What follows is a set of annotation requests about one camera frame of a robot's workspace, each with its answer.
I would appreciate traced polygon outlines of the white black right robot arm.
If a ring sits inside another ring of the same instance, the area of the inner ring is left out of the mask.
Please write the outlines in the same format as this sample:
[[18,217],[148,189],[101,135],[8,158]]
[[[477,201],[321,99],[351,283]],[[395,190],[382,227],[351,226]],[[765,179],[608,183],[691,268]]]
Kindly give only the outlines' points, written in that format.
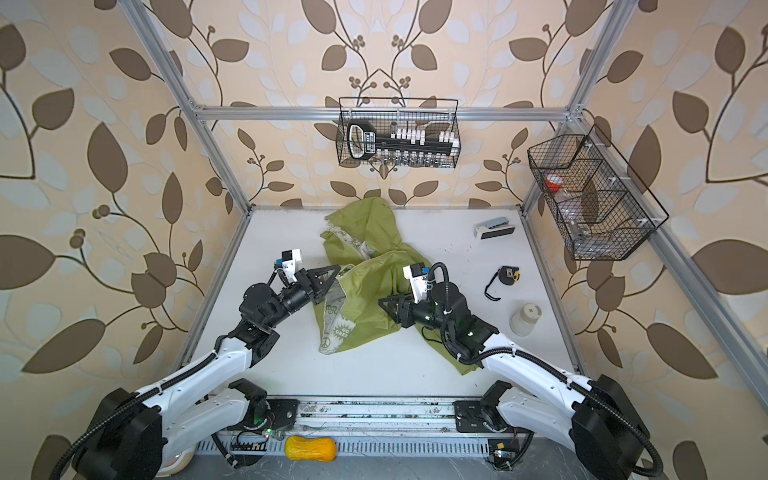
[[488,391],[488,425],[499,421],[552,440],[598,479],[663,475],[650,432],[616,381],[570,372],[518,346],[473,314],[455,284],[441,282],[422,297],[392,295],[378,304],[399,326],[438,334],[459,363],[499,375]]

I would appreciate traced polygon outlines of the green zip-up hooded jacket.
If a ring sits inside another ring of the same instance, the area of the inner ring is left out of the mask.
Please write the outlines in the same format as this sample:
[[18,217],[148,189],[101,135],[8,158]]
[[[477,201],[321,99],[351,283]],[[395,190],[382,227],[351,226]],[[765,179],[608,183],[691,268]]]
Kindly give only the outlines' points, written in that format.
[[325,222],[323,248],[340,273],[314,313],[318,351],[332,355],[398,332],[400,326],[378,301],[410,294],[403,269],[430,261],[403,241],[392,209],[381,198],[352,202]]

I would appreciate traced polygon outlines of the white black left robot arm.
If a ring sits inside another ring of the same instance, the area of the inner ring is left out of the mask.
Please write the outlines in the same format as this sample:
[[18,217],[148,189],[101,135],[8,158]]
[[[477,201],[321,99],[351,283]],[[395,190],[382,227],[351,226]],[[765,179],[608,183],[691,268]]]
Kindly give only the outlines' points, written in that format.
[[86,432],[54,464],[50,478],[73,468],[85,479],[153,479],[173,457],[206,436],[253,415],[265,392],[242,374],[276,344],[277,326],[327,295],[338,265],[287,274],[284,261],[269,282],[246,289],[236,327],[204,357],[135,392],[118,388],[99,404]]

